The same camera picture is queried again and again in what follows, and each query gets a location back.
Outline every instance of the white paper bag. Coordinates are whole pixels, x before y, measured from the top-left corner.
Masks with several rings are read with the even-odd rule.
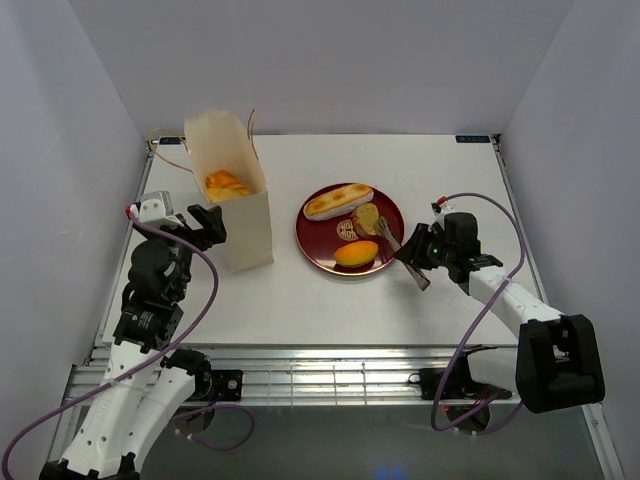
[[[186,119],[184,133],[193,176],[203,195],[207,176],[220,170],[238,177],[251,191],[247,197],[217,202],[227,229],[229,270],[239,272],[272,263],[269,193],[245,126],[230,112],[210,110]]]

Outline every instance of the bread roll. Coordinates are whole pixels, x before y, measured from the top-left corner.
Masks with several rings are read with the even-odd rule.
[[[211,203],[246,197],[251,193],[235,175],[226,170],[212,173],[206,178],[205,184],[207,186],[205,193]]]
[[[303,209],[308,220],[320,221],[350,213],[373,198],[373,189],[362,183],[351,183],[309,201]]]
[[[373,260],[378,253],[378,244],[369,240],[349,243],[336,250],[334,257],[338,265],[357,268]]]

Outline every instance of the white table surface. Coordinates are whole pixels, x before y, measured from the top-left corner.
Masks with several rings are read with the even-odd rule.
[[[229,273],[221,251],[208,254],[220,271],[213,307],[188,337],[189,344],[267,346],[398,346],[457,344],[481,305],[465,296],[444,269],[426,272],[431,287],[421,292],[401,264],[363,278],[343,278],[311,265],[298,249],[294,222],[314,191],[339,182],[361,182],[389,195],[405,220],[405,239],[418,222],[431,223],[430,204],[441,195],[476,191],[509,205],[491,144],[457,144],[453,136],[424,135],[267,135],[256,148],[269,186],[275,263]],[[161,153],[188,165],[182,146]],[[145,192],[167,190],[174,209],[187,213],[206,205],[188,172],[154,159]],[[518,259],[518,243],[508,220],[478,199],[459,199],[460,210],[478,218],[483,251],[507,268]],[[133,232],[118,280],[103,340],[111,342],[120,317],[120,293],[131,251],[142,241]],[[199,313],[211,290],[211,274],[197,257],[193,280],[181,303],[182,332]],[[526,266],[516,280],[535,292]],[[480,324],[474,343],[514,344],[510,331],[492,314]]]

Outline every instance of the gold pattern on plate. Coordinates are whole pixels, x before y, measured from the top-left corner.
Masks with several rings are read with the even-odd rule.
[[[349,218],[338,224],[336,232],[341,239],[347,242],[353,242],[358,239],[358,234],[356,233],[355,228],[353,228],[353,222],[351,222],[351,219]]]

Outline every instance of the paper bag handle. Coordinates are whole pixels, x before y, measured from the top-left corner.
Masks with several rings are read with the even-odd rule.
[[[162,155],[160,155],[158,153],[158,149],[155,147],[155,145],[153,144],[153,134],[156,132],[169,132],[170,134],[172,134],[175,137],[178,137],[178,139],[180,140],[180,143],[182,145],[184,145],[184,149],[187,151],[187,154],[189,153],[189,149],[187,148],[187,142],[185,142],[182,137],[184,137],[184,135],[180,135],[178,132],[176,132],[175,130],[171,129],[171,128],[167,128],[167,127],[156,127],[153,130],[151,130],[149,132],[149,137],[147,138],[147,145],[149,146],[149,150],[151,150],[157,157],[159,157],[161,160],[164,160],[165,162],[167,162],[169,165],[173,165],[174,167],[177,168],[181,168],[182,170],[186,170],[187,172],[193,174],[193,170],[191,170],[189,167],[185,167],[184,165],[180,165],[179,163],[175,163],[172,162],[171,160],[169,160],[168,158],[163,157]]]
[[[260,157],[258,157],[256,146],[253,144],[253,124],[256,121],[255,116],[256,116],[256,109],[254,108],[253,110],[251,110],[251,113],[249,114],[249,120],[247,121],[247,137],[249,137],[249,140],[251,140],[251,148],[253,148],[253,153],[256,156],[256,160],[258,160],[259,162]]]

